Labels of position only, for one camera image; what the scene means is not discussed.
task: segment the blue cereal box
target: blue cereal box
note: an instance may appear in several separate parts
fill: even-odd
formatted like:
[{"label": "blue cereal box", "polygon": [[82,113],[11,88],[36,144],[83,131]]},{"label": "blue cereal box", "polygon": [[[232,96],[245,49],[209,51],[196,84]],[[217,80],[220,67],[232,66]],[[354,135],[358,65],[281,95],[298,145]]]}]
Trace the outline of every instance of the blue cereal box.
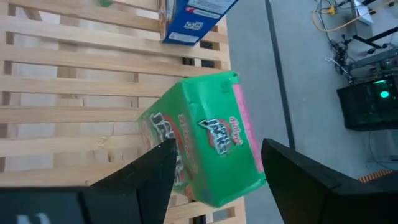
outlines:
[{"label": "blue cereal box", "polygon": [[238,0],[158,0],[163,43],[194,46]]}]

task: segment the concrete floor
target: concrete floor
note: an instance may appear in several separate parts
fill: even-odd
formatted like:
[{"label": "concrete floor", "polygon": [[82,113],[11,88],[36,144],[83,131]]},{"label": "concrete floor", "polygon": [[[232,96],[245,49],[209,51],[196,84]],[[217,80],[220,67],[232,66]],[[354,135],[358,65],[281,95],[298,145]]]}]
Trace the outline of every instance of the concrete floor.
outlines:
[{"label": "concrete floor", "polygon": [[[312,22],[316,3],[285,0],[271,1],[271,5],[298,152],[354,178],[380,169],[367,166],[371,160],[369,134],[344,127],[336,89],[348,84],[333,64],[325,61],[331,52],[325,33]],[[326,26],[344,24],[349,12],[325,18]],[[232,68],[241,75],[256,138],[259,142],[271,138],[288,146],[264,0],[240,0],[227,18]],[[397,6],[383,9],[373,19],[379,25],[373,27],[375,34],[396,26]],[[340,41],[341,34],[347,32],[333,33],[332,39]],[[398,44],[398,35],[392,42]],[[352,46],[349,53],[355,59],[369,48],[360,43]],[[372,135],[373,151],[383,141],[378,138],[385,136],[382,131]],[[246,215],[250,224],[283,223],[268,186],[246,196]]]}]

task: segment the green snack box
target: green snack box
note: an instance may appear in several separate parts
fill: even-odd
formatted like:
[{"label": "green snack box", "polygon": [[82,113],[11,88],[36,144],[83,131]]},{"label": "green snack box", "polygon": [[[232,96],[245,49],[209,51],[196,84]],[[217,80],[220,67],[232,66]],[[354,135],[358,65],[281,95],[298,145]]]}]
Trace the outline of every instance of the green snack box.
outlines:
[{"label": "green snack box", "polygon": [[221,207],[266,182],[238,75],[184,78],[139,118],[144,145],[177,141],[174,191]]}]

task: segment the pink stripe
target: pink stripe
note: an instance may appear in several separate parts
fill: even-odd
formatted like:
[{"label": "pink stripe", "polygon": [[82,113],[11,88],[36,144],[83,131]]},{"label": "pink stripe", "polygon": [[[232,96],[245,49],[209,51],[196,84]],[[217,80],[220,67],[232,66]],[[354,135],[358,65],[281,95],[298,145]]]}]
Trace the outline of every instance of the pink stripe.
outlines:
[{"label": "pink stripe", "polygon": [[243,120],[243,127],[246,136],[248,137],[249,146],[251,152],[254,156],[254,161],[256,162],[257,170],[259,172],[263,172],[264,168],[262,166],[261,161],[261,153],[259,150],[259,146],[257,145],[256,139],[254,138],[254,131],[249,119],[249,113],[246,109],[246,103],[244,102],[243,91],[240,84],[234,84],[234,93],[236,97],[236,102],[238,103],[239,112],[241,113],[242,120]]}]

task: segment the wooden slatted table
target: wooden slatted table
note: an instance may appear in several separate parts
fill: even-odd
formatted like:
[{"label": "wooden slatted table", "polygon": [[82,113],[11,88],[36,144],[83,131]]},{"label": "wooden slatted table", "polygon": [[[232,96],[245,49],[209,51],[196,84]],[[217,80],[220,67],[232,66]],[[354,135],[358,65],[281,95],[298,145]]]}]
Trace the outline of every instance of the wooden slatted table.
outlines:
[{"label": "wooden slatted table", "polygon": [[[225,19],[203,39],[212,49],[185,47],[159,42],[156,12],[156,0],[0,0],[1,186],[102,179],[145,153],[136,119],[175,82],[230,69]],[[246,222],[243,198],[214,209],[175,194],[165,222],[200,215]]]}]

